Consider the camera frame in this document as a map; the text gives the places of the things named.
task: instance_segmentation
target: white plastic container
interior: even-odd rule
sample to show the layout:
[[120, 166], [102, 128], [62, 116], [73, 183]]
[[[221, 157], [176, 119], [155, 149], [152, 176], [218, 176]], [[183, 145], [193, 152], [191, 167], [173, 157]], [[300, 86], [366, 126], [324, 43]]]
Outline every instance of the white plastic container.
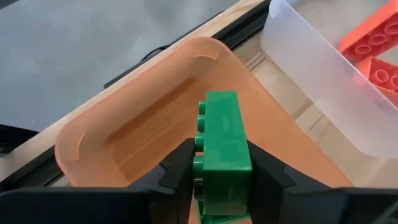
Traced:
[[272, 0], [261, 45], [357, 149], [398, 158], [397, 108], [335, 48], [386, 2]]

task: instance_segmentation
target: orange plastic bin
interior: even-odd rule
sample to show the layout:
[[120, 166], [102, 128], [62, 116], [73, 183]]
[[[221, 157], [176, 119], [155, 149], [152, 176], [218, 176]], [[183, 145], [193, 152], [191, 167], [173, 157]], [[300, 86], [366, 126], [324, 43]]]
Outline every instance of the orange plastic bin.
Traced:
[[182, 43], [61, 130], [55, 156], [74, 186], [125, 187], [196, 133], [208, 90], [238, 94], [246, 135], [332, 187], [351, 185], [250, 71], [221, 42]]

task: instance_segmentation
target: orange lego brick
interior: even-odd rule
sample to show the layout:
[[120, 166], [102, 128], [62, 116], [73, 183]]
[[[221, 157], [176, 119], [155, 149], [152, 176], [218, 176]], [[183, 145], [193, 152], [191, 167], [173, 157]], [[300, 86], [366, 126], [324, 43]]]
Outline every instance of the orange lego brick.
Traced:
[[377, 57], [398, 44], [398, 0], [386, 5], [367, 18], [340, 41], [338, 50], [355, 62]]
[[398, 67], [374, 57], [359, 62], [356, 68], [386, 96], [398, 106]]

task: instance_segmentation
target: gray floor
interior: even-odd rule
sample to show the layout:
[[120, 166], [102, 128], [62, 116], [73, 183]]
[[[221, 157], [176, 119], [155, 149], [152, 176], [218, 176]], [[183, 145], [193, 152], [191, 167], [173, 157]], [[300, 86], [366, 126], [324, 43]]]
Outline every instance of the gray floor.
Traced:
[[0, 10], [0, 123], [41, 131], [238, 0], [21, 0]]

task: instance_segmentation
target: translucent plastic bin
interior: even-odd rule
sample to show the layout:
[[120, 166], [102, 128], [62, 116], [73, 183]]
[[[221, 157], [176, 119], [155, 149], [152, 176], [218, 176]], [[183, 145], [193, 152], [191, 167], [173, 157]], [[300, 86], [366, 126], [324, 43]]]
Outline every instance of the translucent plastic bin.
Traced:
[[397, 108], [335, 49], [386, 2], [272, 0], [261, 45], [357, 149], [398, 158]]
[[208, 90], [237, 92], [250, 141], [332, 187], [351, 184], [236, 56], [208, 37], [186, 41], [68, 122], [57, 162], [74, 186], [127, 186], [195, 136]]

